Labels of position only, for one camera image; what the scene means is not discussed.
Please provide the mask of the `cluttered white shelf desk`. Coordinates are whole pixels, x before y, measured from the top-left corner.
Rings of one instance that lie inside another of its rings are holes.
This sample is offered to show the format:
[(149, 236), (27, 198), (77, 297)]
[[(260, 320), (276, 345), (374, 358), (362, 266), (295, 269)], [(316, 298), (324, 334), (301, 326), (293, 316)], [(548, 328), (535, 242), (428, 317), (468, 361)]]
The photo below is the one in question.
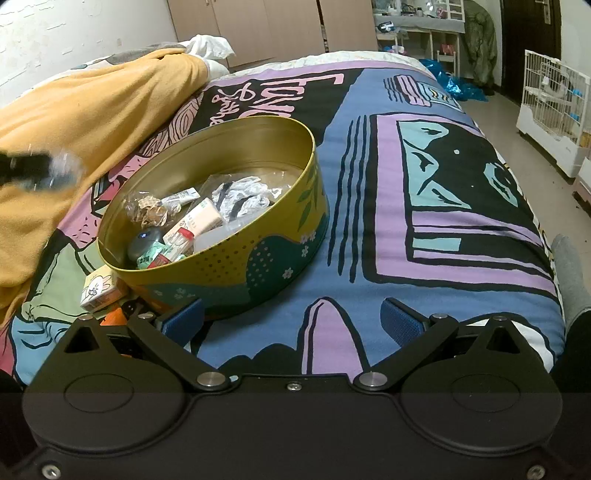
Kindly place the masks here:
[(464, 1), (373, 1), (372, 6), (381, 49), (436, 60), (461, 75)]

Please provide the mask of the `clear plastic bag of items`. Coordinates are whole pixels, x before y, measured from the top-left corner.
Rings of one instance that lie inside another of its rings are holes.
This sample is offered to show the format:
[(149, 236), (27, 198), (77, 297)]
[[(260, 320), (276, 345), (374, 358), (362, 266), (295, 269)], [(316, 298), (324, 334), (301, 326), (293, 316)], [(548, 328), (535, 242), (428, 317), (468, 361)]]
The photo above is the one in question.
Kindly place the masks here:
[(30, 191), (61, 190), (77, 185), (85, 175), (83, 162), (66, 151), (31, 156), (31, 170), (21, 185)]

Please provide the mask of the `bag of brown snacks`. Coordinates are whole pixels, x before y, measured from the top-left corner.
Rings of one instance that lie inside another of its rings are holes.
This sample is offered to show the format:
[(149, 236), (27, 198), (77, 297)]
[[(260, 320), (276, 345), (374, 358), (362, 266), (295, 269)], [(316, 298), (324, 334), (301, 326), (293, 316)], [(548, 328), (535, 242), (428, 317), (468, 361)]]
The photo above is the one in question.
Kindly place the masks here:
[(164, 200), (148, 192), (133, 192), (123, 202), (128, 220), (142, 229), (169, 225), (181, 212), (178, 201)]

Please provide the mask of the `green red small box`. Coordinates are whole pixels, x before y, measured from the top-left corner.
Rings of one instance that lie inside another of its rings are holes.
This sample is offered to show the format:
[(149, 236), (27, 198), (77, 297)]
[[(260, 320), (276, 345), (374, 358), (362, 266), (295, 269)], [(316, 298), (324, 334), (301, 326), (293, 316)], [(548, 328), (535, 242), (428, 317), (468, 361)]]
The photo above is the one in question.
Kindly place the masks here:
[(136, 265), (139, 270), (155, 268), (174, 263), (190, 253), (194, 235), (190, 230), (179, 228), (168, 239), (153, 242), (148, 250), (141, 255)]

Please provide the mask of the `white soap box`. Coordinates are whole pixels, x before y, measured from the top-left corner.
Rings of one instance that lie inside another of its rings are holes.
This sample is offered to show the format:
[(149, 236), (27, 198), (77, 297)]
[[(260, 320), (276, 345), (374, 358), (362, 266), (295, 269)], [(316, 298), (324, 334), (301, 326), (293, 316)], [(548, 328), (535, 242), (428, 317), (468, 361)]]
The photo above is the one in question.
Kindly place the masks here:
[(170, 244), (172, 237), (181, 229), (190, 231), (194, 237), (221, 226), (223, 218), (211, 199), (202, 199), (190, 209), (164, 236), (165, 244)]

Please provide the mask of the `orange cream tube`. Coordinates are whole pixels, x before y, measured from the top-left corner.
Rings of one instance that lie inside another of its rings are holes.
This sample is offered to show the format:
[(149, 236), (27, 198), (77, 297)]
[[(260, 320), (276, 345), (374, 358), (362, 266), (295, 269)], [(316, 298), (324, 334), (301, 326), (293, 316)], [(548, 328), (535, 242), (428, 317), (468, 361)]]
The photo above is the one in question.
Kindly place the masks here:
[(101, 320), (101, 326), (125, 326), (128, 319), (121, 307), (110, 310)]

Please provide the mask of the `grey sock foot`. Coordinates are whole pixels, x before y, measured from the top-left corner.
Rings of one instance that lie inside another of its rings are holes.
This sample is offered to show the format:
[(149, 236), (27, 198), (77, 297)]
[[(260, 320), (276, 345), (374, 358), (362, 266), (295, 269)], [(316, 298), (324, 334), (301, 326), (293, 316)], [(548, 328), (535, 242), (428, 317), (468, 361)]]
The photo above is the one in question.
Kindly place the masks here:
[(562, 295), (566, 331), (584, 314), (590, 312), (590, 293), (584, 282), (580, 257), (569, 237), (557, 235), (552, 251), (559, 290)]

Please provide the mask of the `colourful cartoon bed sheet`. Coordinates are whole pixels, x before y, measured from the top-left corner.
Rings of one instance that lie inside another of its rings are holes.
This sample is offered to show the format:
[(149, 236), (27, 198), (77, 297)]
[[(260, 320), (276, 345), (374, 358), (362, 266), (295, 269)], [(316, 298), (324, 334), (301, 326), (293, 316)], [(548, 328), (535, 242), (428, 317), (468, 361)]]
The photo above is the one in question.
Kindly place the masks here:
[(548, 243), (506, 162), (418, 61), (339, 52), (267, 64), (192, 93), (80, 198), (48, 240), (1, 331), (1, 367), (29, 383), (80, 314), (96, 235), (118, 190), (155, 155), (224, 121), (280, 115), (315, 135), (329, 202), (322, 245), (262, 305), (211, 312), (191, 351), (231, 373), (356, 376), (400, 349), (381, 306), (476, 325), (496, 314), (551, 368), (565, 322)]

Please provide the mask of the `dark round compact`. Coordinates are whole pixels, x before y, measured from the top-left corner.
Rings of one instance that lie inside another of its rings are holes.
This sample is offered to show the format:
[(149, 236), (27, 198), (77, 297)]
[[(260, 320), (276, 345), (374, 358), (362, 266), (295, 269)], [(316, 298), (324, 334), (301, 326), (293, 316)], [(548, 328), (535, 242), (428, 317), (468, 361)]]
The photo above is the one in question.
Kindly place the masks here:
[(162, 239), (161, 230), (158, 227), (148, 227), (137, 233), (127, 247), (127, 258), (136, 262), (154, 242)]

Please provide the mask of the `cartoon rabbit tissue pack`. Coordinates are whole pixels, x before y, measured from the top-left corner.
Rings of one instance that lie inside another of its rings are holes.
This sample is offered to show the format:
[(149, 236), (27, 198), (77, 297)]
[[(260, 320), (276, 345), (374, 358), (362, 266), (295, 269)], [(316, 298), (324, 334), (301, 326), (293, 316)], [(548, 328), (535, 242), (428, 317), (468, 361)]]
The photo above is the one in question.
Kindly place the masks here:
[(88, 312), (96, 312), (118, 302), (127, 293), (127, 285), (117, 273), (103, 265), (85, 278), (80, 306)]

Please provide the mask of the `wooden wardrobe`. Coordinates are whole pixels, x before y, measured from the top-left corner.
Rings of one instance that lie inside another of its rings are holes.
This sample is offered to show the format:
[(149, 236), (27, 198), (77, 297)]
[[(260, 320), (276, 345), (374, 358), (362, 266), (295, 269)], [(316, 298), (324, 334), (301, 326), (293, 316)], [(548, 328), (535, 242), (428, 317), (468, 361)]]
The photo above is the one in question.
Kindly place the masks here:
[(176, 37), (221, 36), (230, 70), (338, 51), (376, 51), (368, 0), (176, 0), (168, 3)]

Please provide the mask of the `crumpled clear bag in tin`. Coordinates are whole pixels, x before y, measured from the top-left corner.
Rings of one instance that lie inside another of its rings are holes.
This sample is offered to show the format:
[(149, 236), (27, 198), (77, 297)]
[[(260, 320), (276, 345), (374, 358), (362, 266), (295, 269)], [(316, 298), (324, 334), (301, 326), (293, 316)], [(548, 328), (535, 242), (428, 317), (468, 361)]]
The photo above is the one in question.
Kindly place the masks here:
[(257, 168), (211, 175), (197, 191), (211, 200), (223, 221), (229, 223), (270, 208), (296, 180), (293, 172)]

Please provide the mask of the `round gold tin container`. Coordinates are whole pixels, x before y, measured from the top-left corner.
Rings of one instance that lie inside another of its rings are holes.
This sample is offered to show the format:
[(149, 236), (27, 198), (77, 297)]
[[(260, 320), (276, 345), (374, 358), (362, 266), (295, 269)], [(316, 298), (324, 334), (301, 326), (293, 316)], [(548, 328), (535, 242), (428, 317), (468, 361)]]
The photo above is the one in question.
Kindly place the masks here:
[[(290, 187), (252, 222), (229, 235), (209, 233), (207, 247), (150, 269), (132, 267), (126, 250), (138, 228), (125, 203), (140, 192), (163, 197), (204, 185), (212, 175), (283, 175)], [(315, 138), (303, 123), (277, 116), (230, 120), (193, 133), (140, 167), (103, 215), (98, 251), (119, 278), (158, 311), (191, 298), (218, 312), (270, 299), (307, 267), (329, 224)]]

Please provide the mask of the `yellow orange blanket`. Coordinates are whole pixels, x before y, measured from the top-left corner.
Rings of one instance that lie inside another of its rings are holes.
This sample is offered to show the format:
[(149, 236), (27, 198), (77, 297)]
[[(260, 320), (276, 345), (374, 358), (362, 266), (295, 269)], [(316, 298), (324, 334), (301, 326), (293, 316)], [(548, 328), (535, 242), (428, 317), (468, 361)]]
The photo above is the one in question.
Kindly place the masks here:
[(168, 48), (118, 65), (78, 70), (2, 108), (2, 151), (67, 153), (82, 166), (79, 182), (63, 189), (2, 187), (3, 321), (24, 301), (41, 252), (71, 205), (208, 79), (204, 60)]

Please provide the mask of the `blue plastic bag on floor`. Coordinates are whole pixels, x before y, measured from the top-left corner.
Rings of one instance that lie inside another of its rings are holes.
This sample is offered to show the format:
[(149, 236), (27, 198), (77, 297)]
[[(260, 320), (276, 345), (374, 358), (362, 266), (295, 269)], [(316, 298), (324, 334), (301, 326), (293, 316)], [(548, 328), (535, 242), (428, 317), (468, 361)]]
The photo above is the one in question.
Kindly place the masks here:
[(488, 101), (487, 96), (481, 88), (477, 87), (468, 80), (451, 75), (444, 68), (441, 62), (431, 59), (421, 59), (420, 62), (436, 78), (439, 85), (443, 87), (444, 90), (455, 100), (475, 100), (481, 102)]

